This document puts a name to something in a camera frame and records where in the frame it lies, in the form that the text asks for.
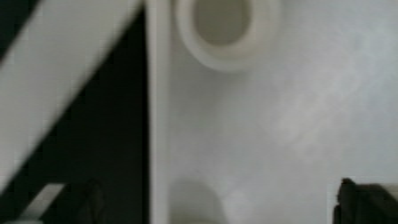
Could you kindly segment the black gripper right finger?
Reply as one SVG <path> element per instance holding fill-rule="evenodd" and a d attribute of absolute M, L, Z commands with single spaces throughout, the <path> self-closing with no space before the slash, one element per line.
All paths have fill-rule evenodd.
<path fill-rule="evenodd" d="M 340 179 L 332 224 L 398 224 L 398 199 L 380 184 Z"/>

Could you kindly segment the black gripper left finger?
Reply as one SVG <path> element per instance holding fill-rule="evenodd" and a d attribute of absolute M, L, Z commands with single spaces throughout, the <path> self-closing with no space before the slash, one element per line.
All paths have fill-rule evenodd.
<path fill-rule="evenodd" d="M 106 204 L 95 180 L 69 183 L 40 217 L 44 224 L 106 224 Z"/>

